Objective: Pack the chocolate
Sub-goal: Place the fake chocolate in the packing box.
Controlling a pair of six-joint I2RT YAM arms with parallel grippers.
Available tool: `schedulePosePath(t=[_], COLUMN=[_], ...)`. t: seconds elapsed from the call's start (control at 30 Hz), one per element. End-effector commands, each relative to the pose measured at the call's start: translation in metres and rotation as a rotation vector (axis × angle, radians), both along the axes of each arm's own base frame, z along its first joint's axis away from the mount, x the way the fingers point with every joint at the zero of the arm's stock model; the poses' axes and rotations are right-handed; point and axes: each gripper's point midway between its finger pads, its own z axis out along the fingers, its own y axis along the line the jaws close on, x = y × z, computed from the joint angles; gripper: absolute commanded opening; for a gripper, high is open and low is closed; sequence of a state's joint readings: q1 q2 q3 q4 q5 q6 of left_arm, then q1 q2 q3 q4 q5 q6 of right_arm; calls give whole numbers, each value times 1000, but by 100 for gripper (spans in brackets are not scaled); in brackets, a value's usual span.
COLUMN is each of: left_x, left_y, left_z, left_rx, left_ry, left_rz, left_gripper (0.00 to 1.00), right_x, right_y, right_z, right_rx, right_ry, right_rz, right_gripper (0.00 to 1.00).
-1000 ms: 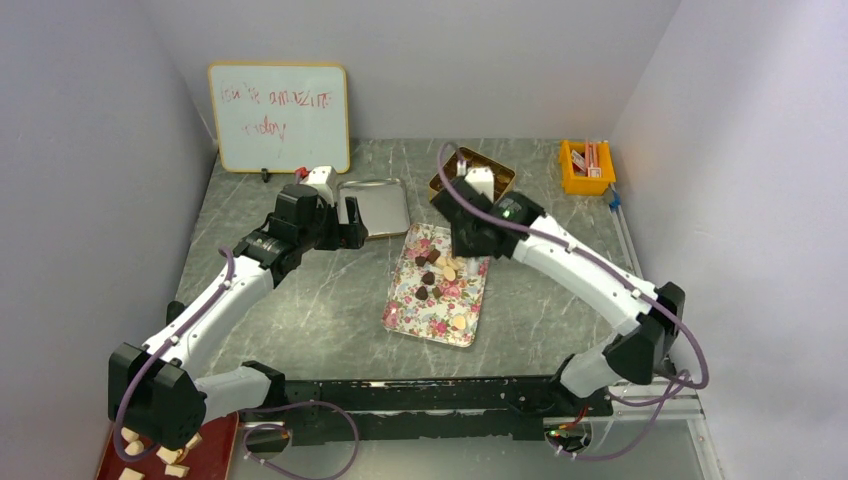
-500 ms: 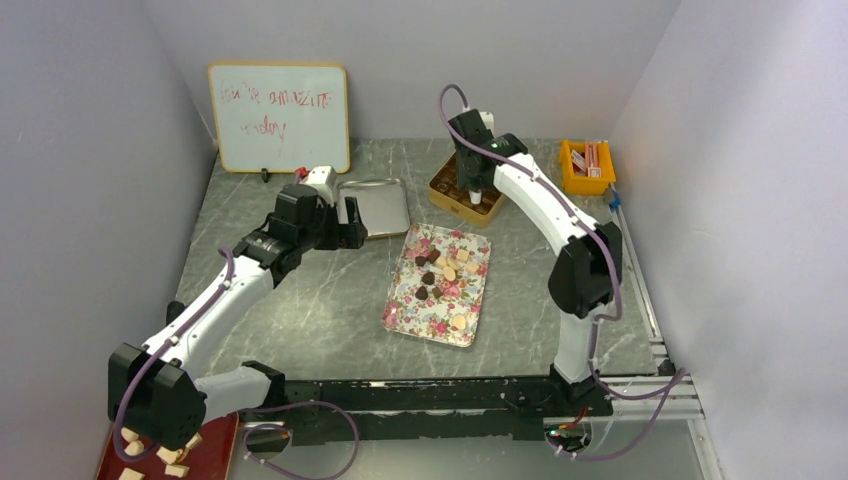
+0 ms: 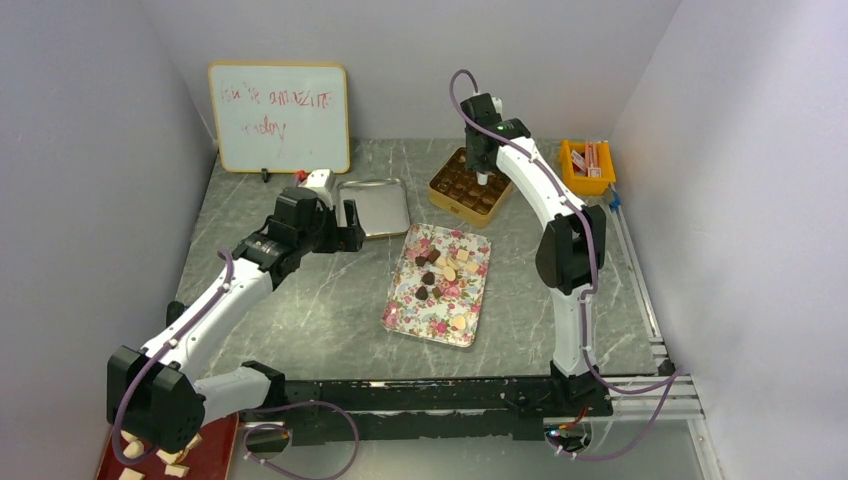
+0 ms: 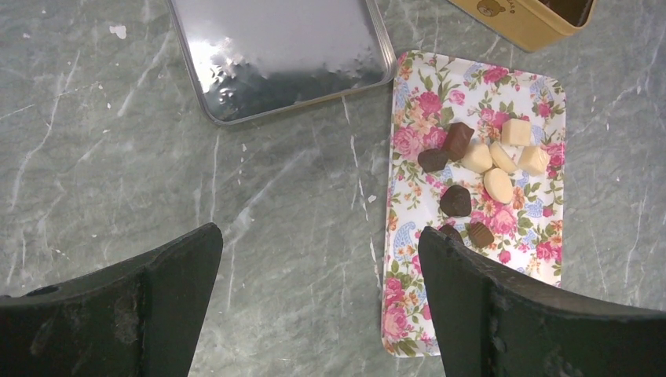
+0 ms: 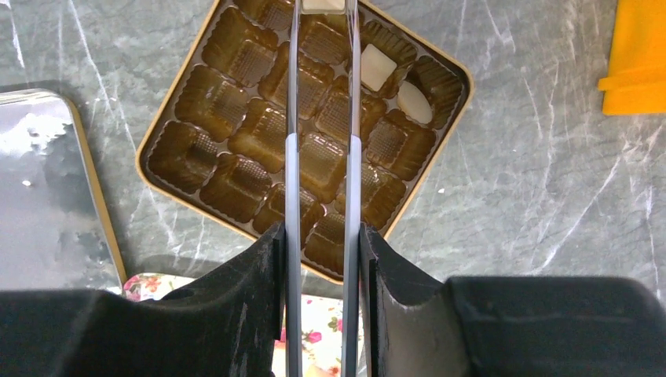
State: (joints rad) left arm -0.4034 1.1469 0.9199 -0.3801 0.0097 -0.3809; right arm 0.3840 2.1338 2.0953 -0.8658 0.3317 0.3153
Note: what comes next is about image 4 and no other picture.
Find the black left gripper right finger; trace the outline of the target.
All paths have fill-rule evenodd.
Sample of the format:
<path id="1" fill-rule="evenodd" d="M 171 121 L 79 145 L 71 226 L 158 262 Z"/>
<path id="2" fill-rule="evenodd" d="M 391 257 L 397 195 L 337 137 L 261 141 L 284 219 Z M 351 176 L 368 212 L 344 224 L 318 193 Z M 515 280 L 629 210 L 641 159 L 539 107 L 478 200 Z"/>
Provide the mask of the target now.
<path id="1" fill-rule="evenodd" d="M 431 227 L 418 245 L 448 376 L 662 376 L 665 314 L 578 295 Z"/>

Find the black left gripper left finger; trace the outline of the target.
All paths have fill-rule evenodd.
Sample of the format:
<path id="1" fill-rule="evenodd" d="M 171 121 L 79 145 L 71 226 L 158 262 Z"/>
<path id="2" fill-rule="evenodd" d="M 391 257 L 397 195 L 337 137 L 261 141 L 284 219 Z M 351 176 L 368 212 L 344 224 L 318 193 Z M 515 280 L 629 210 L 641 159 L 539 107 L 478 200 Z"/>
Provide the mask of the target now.
<path id="1" fill-rule="evenodd" d="M 222 249 L 208 223 L 93 273 L 2 296 L 2 375 L 186 376 Z"/>

